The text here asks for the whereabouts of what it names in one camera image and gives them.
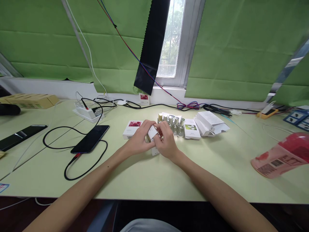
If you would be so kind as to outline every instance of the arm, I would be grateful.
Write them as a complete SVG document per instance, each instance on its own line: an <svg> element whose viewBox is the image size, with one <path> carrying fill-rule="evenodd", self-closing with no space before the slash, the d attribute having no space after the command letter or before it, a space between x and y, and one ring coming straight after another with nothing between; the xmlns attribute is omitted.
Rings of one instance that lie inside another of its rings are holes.
<svg viewBox="0 0 309 232"><path fill-rule="evenodd" d="M164 136L163 141L158 135L154 138L159 152L179 166L191 178L203 196L236 231L277 231L235 190L178 150L173 132L165 121L154 126Z"/></svg>
<svg viewBox="0 0 309 232"><path fill-rule="evenodd" d="M130 156L142 153L155 146L154 142L145 142L145 136L153 124L155 124L154 121L145 120L124 146L67 190L44 210L24 232L66 231L119 164Z"/></svg>

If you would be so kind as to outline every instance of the smartphone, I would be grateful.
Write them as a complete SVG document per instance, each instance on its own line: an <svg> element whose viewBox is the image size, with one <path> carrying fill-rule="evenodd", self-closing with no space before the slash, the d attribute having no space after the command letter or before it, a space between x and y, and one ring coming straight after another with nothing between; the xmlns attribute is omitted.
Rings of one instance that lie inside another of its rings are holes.
<svg viewBox="0 0 309 232"><path fill-rule="evenodd" d="M25 141L26 139L30 138L31 136L39 133L40 131L44 130L47 126L46 125L31 125L5 139L0 140L0 150L7 151L10 148L16 146L17 144Z"/></svg>
<svg viewBox="0 0 309 232"><path fill-rule="evenodd" d="M72 150L71 153L90 153L106 131L109 126L95 126Z"/></svg>

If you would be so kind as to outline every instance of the perfume bottle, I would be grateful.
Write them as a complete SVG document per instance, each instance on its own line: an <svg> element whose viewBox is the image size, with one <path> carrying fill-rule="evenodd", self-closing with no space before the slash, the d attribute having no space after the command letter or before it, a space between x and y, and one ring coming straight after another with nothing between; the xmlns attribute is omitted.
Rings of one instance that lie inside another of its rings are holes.
<svg viewBox="0 0 309 232"><path fill-rule="evenodd" d="M163 115L159 114L158 116L158 124L163 121Z"/></svg>
<svg viewBox="0 0 309 232"><path fill-rule="evenodd" d="M163 121L167 121L168 114L163 115Z"/></svg>
<svg viewBox="0 0 309 232"><path fill-rule="evenodd" d="M178 136L179 134L179 118L178 117L175 117L175 120L174 120L174 129L173 129L173 132L174 132L174 136Z"/></svg>
<svg viewBox="0 0 309 232"><path fill-rule="evenodd" d="M179 127L179 136L183 138L184 138L184 121L185 121L184 118L180 120L180 127Z"/></svg>
<svg viewBox="0 0 309 232"><path fill-rule="evenodd" d="M170 129L173 130L174 129L174 123L173 123L173 116L168 116L168 125L170 126Z"/></svg>

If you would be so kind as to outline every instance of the green roller blind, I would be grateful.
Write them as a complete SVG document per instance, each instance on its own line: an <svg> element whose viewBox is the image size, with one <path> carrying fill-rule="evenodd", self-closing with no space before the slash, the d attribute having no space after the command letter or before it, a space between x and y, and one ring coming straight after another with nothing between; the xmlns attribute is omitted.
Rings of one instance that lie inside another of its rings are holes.
<svg viewBox="0 0 309 232"><path fill-rule="evenodd" d="M186 97L264 101L308 29L306 0L207 0Z"/></svg>
<svg viewBox="0 0 309 232"><path fill-rule="evenodd" d="M108 92L138 93L133 86L139 62L121 40L96 0L69 1L74 16L91 48L98 79ZM110 16L126 43L140 57L151 0L104 0ZM87 45L83 46L89 57ZM93 77L95 88L104 92Z"/></svg>
<svg viewBox="0 0 309 232"><path fill-rule="evenodd" d="M60 0L0 1L0 51L24 77L92 82Z"/></svg>
<svg viewBox="0 0 309 232"><path fill-rule="evenodd" d="M287 106L309 105L308 54L294 68L272 100Z"/></svg>

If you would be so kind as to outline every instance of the light green desk surface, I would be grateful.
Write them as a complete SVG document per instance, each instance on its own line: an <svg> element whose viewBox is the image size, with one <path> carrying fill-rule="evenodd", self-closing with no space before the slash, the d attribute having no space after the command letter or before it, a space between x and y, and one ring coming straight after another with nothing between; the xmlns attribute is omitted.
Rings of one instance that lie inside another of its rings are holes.
<svg viewBox="0 0 309 232"><path fill-rule="evenodd" d="M54 113L51 128L46 128L40 133L28 138L15 147L6 151L6 155L0 159L0 179L8 175L25 149L40 135L45 134L48 130L58 126L74 127L80 123L83 118L75 115L72 110L75 108L73 101L64 101L55 107L48 109L21 109L18 116L0 116L0 140L22 130L31 125L49 125L51 117ZM52 132L46 139L46 143L50 144L57 138L67 132L69 128L61 128ZM25 155L19 161L18 166L21 166L27 160L32 158L38 152L46 148L42 143L43 135L38 138Z"/></svg>
<svg viewBox="0 0 309 232"><path fill-rule="evenodd" d="M126 142L122 138L122 133L129 120L157 120L158 113L161 112L182 115L184 118L193 118L197 113L197 111L180 112L165 106L144 110L118 106L106 113L106 118L99 123L110 125L110 129L103 137L108 142L108 149L99 164ZM250 164L252 158L277 144L276 140L263 131L263 122L289 128L295 132L301 131L300 129L283 122L284 116L279 115L267 120L256 118L255 115L233 116L232 119L239 127L224 117L219 117L228 124L229 132L214 138L202 138L199 141L175 137L178 148L194 162L225 181L249 202L309 203L307 181L309 165L291 170L277 179L268 179L257 173ZM84 120L75 128L81 132L88 132L93 126L94 124ZM280 140L288 135L275 128L266 127L266 130ZM82 137L71 130L52 145L54 147L75 145ZM104 148L105 144L100 142L92 153L82 155L69 168L67 175L73 178L84 173L96 162ZM1 181L10 186L0 195L59 197L78 181L67 181L63 177L63 171L73 156L69 149L44 149ZM150 151L130 157L123 162L95 198L205 200L182 170L162 155L152 157Z"/></svg>

